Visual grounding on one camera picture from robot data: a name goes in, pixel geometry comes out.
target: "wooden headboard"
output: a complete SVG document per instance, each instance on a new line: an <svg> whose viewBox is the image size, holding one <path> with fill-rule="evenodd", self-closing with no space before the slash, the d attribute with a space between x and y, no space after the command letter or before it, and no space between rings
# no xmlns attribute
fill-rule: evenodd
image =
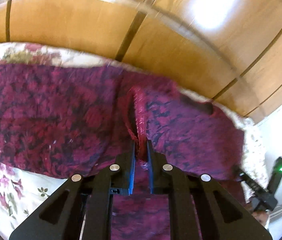
<svg viewBox="0 0 282 240"><path fill-rule="evenodd" d="M113 58L256 122L282 104L282 0L0 0L0 42Z"/></svg>

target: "maroon fabric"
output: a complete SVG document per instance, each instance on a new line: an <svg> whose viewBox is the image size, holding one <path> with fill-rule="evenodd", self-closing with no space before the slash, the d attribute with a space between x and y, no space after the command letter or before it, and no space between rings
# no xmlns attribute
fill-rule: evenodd
<svg viewBox="0 0 282 240"><path fill-rule="evenodd" d="M91 175L130 150L132 138L146 167L148 138L184 171L234 180L243 132L219 108L203 114L184 98L167 78L111 66L0 65L0 161L55 178ZM167 199L147 193L139 165L134 179L134 195L114 199L113 239L169 239ZM239 182L223 186L244 200Z"/></svg>

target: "bed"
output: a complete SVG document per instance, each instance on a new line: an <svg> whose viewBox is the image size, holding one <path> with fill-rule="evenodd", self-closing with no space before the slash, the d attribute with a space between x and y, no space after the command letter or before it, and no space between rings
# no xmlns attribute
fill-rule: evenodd
<svg viewBox="0 0 282 240"><path fill-rule="evenodd" d="M0 64L8 63L53 65L63 68L90 68L111 65L133 72L143 72L133 66L97 55L33 43L1 43ZM194 101L210 101L210 99L191 90L182 87L178 89ZM268 175L264 164L265 148L252 119L243 118L219 103L213 102L213 104L222 109L228 118L232 120L236 129L244 131L241 166L260 185L266 187ZM0 163L0 235L2 238L8 239L12 231L65 180L23 171ZM245 200L248 201L252 196L252 191L245 184L242 184L242 187Z"/></svg>

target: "dark groove line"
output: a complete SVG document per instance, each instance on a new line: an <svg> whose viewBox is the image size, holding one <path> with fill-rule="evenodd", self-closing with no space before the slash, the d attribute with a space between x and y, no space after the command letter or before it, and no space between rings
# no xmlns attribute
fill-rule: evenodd
<svg viewBox="0 0 282 240"><path fill-rule="evenodd" d="M261 102L260 105L262 105L265 101L267 101L271 96L273 96L280 88L282 87L282 84L271 94L269 95L265 100L263 100ZM253 110L251 110L249 113L247 113L244 117L246 117L248 114L251 114L254 110L256 110L258 108L258 106L256 108L254 108Z"/></svg>
<svg viewBox="0 0 282 240"><path fill-rule="evenodd" d="M255 66L259 62L259 60L272 48L272 46L276 43L276 41L282 35L282 28L278 32L278 34L273 38L273 40L269 43L269 45L260 53L260 55L241 73L240 77L243 77L246 73L249 72L251 68ZM228 85L226 85L219 93L217 93L212 99L216 100L221 95L223 95L228 89L230 89L236 82L238 81L237 78L233 79Z"/></svg>
<svg viewBox="0 0 282 240"><path fill-rule="evenodd" d="M10 12L11 12L12 0L7 1L6 16L5 16L5 35L6 42L10 41Z"/></svg>
<svg viewBox="0 0 282 240"><path fill-rule="evenodd" d="M150 5L153 5L155 0L143 0L143 2L146 2ZM129 30L127 31L121 46L116 54L115 60L117 61L122 61L127 50L129 49L132 40L134 39L136 33L138 32L138 30L140 29L145 17L147 16L147 14L143 13L143 12L137 12L136 16L134 17L133 22L130 25Z"/></svg>

